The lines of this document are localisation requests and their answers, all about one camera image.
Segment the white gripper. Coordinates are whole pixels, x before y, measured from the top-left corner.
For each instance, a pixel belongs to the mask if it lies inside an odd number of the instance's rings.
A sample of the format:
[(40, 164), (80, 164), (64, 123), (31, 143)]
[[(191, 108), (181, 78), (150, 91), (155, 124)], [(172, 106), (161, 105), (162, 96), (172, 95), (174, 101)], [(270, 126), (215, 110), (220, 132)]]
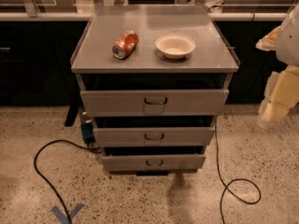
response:
[(274, 127), (298, 103), (299, 67), (288, 65), (280, 73), (273, 71), (267, 79), (264, 99), (259, 108), (259, 126), (265, 129)]

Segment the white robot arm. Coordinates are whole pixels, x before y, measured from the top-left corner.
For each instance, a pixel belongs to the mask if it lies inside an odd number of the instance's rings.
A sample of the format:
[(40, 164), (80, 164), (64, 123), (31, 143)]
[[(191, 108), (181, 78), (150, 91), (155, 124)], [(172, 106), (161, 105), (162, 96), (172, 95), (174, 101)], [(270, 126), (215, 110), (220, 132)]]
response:
[(266, 83), (258, 124), (267, 129), (280, 123), (299, 103), (299, 5), (280, 26), (260, 39), (256, 48), (273, 50), (277, 59), (287, 65), (284, 71), (273, 72)]

